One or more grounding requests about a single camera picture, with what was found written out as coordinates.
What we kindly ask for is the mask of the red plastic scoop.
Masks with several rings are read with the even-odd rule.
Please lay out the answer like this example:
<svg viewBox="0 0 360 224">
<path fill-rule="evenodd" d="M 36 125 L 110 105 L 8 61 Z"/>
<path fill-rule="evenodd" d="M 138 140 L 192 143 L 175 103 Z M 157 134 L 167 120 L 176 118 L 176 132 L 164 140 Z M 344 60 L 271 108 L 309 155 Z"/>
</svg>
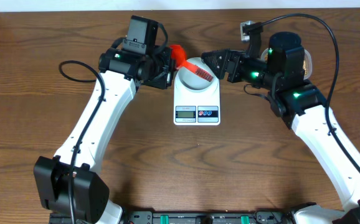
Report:
<svg viewBox="0 0 360 224">
<path fill-rule="evenodd" d="M 186 68 L 191 73 L 208 82 L 213 81 L 213 76 L 207 71 L 187 61 L 186 52 L 180 45 L 170 45 L 171 58 L 176 62 L 176 69 Z"/>
</svg>

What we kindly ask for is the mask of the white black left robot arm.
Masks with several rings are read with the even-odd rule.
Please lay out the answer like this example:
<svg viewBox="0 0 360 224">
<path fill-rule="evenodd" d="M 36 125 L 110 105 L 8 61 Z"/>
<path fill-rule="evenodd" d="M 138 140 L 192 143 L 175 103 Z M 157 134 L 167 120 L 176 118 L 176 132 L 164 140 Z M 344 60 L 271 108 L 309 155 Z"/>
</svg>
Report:
<svg viewBox="0 0 360 224">
<path fill-rule="evenodd" d="M 119 223 L 123 209 L 110 200 L 100 172 L 120 116 L 141 85 L 171 86 L 175 62 L 167 42 L 156 44 L 164 26 L 132 16 L 125 37 L 101 54 L 93 93 L 70 136 L 53 157 L 40 156 L 34 177 L 42 207 L 63 215 L 61 223 Z"/>
</svg>

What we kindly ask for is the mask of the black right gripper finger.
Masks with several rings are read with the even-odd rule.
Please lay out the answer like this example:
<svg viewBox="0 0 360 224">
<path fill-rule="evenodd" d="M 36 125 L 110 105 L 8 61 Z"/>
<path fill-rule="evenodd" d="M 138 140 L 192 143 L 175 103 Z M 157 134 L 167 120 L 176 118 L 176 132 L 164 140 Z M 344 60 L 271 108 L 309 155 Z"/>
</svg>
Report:
<svg viewBox="0 0 360 224">
<path fill-rule="evenodd" d="M 227 73 L 228 70 L 228 66 L 229 66 L 229 60 L 227 59 L 222 59 L 219 60 L 217 58 L 213 58 L 213 59 L 205 59 L 204 60 L 205 64 L 212 70 L 212 72 L 214 73 L 214 75 L 220 79 L 223 80 L 225 77 L 225 74 Z"/>
<path fill-rule="evenodd" d="M 202 53 L 201 59 L 203 59 L 203 61 L 205 62 L 225 60 L 229 53 L 230 49 L 213 50 L 210 52 Z"/>
</svg>

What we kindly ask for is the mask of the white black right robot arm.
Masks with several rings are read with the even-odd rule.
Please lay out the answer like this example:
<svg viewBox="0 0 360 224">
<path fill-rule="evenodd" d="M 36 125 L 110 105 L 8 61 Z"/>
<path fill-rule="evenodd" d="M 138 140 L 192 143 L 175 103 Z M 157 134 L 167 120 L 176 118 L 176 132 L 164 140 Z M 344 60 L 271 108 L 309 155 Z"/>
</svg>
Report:
<svg viewBox="0 0 360 224">
<path fill-rule="evenodd" d="M 231 83 L 245 81 L 264 88 L 271 110 L 311 150 L 337 191 L 342 211 L 315 203 L 288 213 L 293 223 L 360 223 L 360 153 L 341 129 L 329 99 L 305 78 L 305 49 L 298 34 L 277 32 L 270 37 L 267 59 L 258 57 L 260 33 L 249 34 L 249 49 L 216 50 L 201 55 L 217 78 L 227 73 Z"/>
</svg>

